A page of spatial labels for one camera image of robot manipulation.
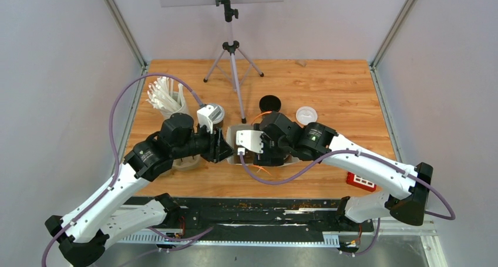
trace cardboard box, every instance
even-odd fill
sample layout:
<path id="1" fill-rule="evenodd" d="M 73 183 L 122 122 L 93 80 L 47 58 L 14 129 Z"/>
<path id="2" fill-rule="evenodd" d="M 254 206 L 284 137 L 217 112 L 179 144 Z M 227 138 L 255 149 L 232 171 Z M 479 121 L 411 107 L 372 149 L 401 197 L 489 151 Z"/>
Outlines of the cardboard box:
<path id="1" fill-rule="evenodd" d="M 240 146 L 237 146 L 235 143 L 235 135 L 237 134 L 237 131 L 239 131 L 239 130 L 252 130 L 252 129 L 253 129 L 253 127 L 250 124 L 238 124 L 238 125 L 232 125 L 232 126 L 228 127 L 226 141 L 230 145 L 230 147 L 232 147 L 235 151 L 233 156 L 227 158 L 227 161 L 229 164 L 241 165 L 240 157 L 237 154 L 237 148 L 239 148 Z M 245 163 L 247 165 L 253 164 L 255 154 L 250 152 L 250 151 L 246 151 L 246 152 L 247 153 L 245 154 L 245 159 L 244 159 Z M 297 162 L 299 162 L 299 158 L 289 156 L 285 160 L 284 165 L 282 165 L 282 166 L 294 164 Z"/>

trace music stand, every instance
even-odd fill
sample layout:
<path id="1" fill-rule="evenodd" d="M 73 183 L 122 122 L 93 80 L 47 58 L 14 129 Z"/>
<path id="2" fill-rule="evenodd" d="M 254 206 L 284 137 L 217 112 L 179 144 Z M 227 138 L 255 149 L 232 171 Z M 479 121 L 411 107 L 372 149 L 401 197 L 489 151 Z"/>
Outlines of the music stand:
<path id="1" fill-rule="evenodd" d="M 238 19 L 238 10 L 233 9 L 231 7 L 231 3 L 259 3 L 259 2 L 282 2 L 283 0 L 160 0 L 161 6 L 166 7 L 166 6 L 194 6 L 194 5 L 211 5 L 215 4 L 216 6 L 223 5 L 224 7 L 224 16 L 225 16 L 225 22 L 228 26 L 228 41 L 224 42 L 222 44 L 223 50 L 221 53 L 218 55 L 216 60 L 214 61 L 213 65 L 209 69 L 207 75 L 204 78 L 204 82 L 208 82 L 209 77 L 211 76 L 213 70 L 215 67 L 218 67 L 223 75 L 227 77 L 229 80 L 232 82 L 232 87 L 233 90 L 237 92 L 237 97 L 238 97 L 238 103 L 240 105 L 240 115 L 241 115 L 241 121 L 242 123 L 246 123 L 247 119 L 245 117 L 245 112 L 244 112 L 244 105 L 242 102 L 242 97 L 240 94 L 240 85 L 244 82 L 246 76 L 248 75 L 249 71 L 254 68 L 258 74 L 263 77 L 264 73 L 260 70 L 260 68 L 247 56 L 246 53 L 244 53 L 240 49 L 240 43 L 236 40 L 234 40 L 233 37 L 233 27 L 232 27 L 232 20 L 233 17 Z M 221 69 L 218 66 L 218 62 L 220 61 L 221 57 L 223 54 L 227 51 L 230 54 L 230 68 L 231 68 L 231 77 L 229 77 L 223 69 Z M 238 73 L 237 73 L 237 64 L 235 62 L 235 51 L 239 51 L 241 55 L 249 62 L 250 66 L 247 69 L 245 75 L 243 76 L 242 80 L 239 81 L 238 79 Z"/>

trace tripod stand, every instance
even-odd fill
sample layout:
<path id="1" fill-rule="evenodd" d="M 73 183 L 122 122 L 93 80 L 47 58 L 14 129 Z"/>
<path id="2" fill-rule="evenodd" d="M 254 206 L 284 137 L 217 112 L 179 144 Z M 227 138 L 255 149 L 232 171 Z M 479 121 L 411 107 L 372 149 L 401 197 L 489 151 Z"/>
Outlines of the tripod stand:
<path id="1" fill-rule="evenodd" d="M 223 75 L 225 77 L 227 77 L 228 79 L 231 80 L 232 87 L 233 87 L 234 91 L 237 92 L 238 103 L 240 105 L 240 116 L 241 116 L 241 119 L 242 119 L 242 123 L 246 123 L 247 120 L 245 119 L 244 105 L 242 103 L 242 97 L 240 95 L 240 85 L 244 82 L 244 79 L 248 75 L 248 73 L 251 70 L 251 68 L 254 68 L 261 77 L 264 76 L 264 73 L 253 62 L 253 60 L 251 60 L 251 58 L 249 58 L 240 49 L 239 42 L 236 41 L 236 40 L 233 40 L 232 20 L 233 20 L 234 16 L 235 16 L 236 19 L 238 19 L 238 10 L 237 9 L 232 9 L 231 4 L 230 4 L 230 0 L 216 0 L 216 6 L 220 6 L 220 4 L 223 4 L 224 10 L 225 10 L 225 21 L 227 22 L 227 26 L 228 26 L 228 42 L 224 42 L 223 45 L 221 46 L 223 48 L 223 50 L 221 51 L 220 55 L 216 58 L 216 60 L 214 61 L 213 65 L 211 66 L 211 68 L 207 72 L 207 75 L 204 78 L 204 82 L 208 81 L 209 76 L 212 74 L 214 68 L 218 67 L 221 70 L 221 72 L 223 73 Z M 242 56 L 244 56 L 244 58 L 250 63 L 249 68 L 245 72 L 245 75 L 244 75 L 244 77 L 242 78 L 242 80 L 240 82 L 238 81 L 237 64 L 235 63 L 235 51 L 236 50 L 238 50 L 242 54 Z M 230 68 L 231 68 L 231 71 L 232 71 L 231 78 L 223 71 L 223 69 L 221 69 L 218 66 L 218 62 L 220 61 L 220 59 L 223 56 L 223 54 L 225 53 L 225 51 L 227 51 L 228 53 L 230 53 Z"/>

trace gray floor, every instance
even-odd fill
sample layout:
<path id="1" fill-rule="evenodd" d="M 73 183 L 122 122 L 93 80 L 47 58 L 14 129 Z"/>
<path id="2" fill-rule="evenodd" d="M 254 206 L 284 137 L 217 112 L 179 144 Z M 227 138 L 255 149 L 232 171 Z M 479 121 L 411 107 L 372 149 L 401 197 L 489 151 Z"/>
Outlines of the gray floor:
<path id="1" fill-rule="evenodd" d="M 371 237 L 363 236 L 366 247 Z M 154 245 L 116 244 L 97 261 L 98 267 L 117 267 L 137 255 L 154 249 Z M 240 246 L 193 246 L 167 254 L 153 253 L 126 266 L 403 266 L 428 267 L 419 236 L 380 236 L 366 255 L 349 258 L 329 248 L 265 248 Z"/>

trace red device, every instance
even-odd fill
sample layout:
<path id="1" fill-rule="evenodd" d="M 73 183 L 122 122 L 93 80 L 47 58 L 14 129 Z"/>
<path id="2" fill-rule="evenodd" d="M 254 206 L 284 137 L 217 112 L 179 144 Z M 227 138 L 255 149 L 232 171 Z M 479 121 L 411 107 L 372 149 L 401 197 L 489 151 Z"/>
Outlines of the red device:
<path id="1" fill-rule="evenodd" d="M 363 179 L 360 176 L 358 176 L 354 173 L 351 173 L 351 172 L 348 172 L 348 177 L 346 178 L 346 183 L 351 185 L 351 186 L 355 186 L 355 187 L 358 187 L 360 189 L 367 190 L 369 192 L 373 192 L 373 191 L 375 191 L 375 189 L 377 189 L 377 185 L 375 185 L 374 183 L 368 181 L 367 179 Z"/>

